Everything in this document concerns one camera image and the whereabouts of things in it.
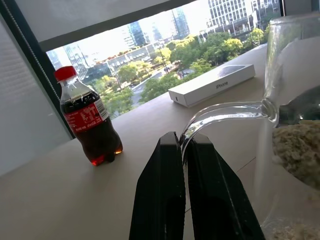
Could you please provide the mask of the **dark window frame post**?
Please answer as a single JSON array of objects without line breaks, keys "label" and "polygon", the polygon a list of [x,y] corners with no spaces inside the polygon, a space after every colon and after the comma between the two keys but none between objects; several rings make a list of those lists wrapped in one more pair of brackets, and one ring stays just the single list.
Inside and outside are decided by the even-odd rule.
[{"label": "dark window frame post", "polygon": [[55,69],[47,54],[41,49],[29,24],[23,16],[15,0],[0,0],[0,14],[4,18],[10,32],[17,41],[28,63],[40,81],[40,86],[49,97],[49,101],[57,110],[62,124],[73,140],[73,132],[68,126],[60,109],[61,86],[54,77]]}]

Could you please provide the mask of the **cola bottle with red cap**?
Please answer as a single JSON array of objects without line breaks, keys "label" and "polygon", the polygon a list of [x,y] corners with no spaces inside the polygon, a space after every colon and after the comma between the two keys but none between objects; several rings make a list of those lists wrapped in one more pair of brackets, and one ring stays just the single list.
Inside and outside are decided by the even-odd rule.
[{"label": "cola bottle with red cap", "polygon": [[72,65],[54,76],[61,85],[60,110],[85,156],[94,166],[113,162],[123,145],[100,95],[78,79]]}]

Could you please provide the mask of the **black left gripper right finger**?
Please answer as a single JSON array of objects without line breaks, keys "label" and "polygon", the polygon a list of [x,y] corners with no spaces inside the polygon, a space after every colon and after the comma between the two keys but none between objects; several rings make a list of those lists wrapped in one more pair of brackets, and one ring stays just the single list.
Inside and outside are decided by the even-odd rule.
[{"label": "black left gripper right finger", "polygon": [[266,240],[241,180],[207,136],[192,138],[186,163],[195,240]]}]

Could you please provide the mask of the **white roller window blind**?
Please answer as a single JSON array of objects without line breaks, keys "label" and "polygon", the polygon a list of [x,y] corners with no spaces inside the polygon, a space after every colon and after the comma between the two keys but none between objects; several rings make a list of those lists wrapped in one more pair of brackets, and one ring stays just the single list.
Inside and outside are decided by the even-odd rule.
[{"label": "white roller window blind", "polygon": [[44,52],[195,0],[15,0]]}]

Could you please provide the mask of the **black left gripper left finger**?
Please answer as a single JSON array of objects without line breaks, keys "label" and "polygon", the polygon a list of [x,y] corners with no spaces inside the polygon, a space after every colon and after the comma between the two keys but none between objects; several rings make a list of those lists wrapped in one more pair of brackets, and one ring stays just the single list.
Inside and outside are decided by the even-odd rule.
[{"label": "black left gripper left finger", "polygon": [[138,178],[129,240],[183,240],[186,187],[174,131],[157,142]]}]

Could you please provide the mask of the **white iPhone box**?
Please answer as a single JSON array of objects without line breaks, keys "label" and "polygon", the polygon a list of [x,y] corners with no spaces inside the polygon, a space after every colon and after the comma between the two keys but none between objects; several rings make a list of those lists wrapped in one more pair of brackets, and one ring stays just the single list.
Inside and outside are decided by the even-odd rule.
[{"label": "white iPhone box", "polygon": [[168,90],[170,99],[190,108],[256,75],[254,65],[227,65],[210,70]]}]

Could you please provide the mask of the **clear glass mug with oatmeal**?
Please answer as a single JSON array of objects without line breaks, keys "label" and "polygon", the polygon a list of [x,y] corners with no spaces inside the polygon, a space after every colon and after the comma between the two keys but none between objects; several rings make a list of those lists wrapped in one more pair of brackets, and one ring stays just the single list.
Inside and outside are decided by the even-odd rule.
[{"label": "clear glass mug with oatmeal", "polygon": [[180,137],[228,120],[261,120],[249,199],[265,240],[320,240],[320,13],[269,24],[264,95],[212,105]]}]

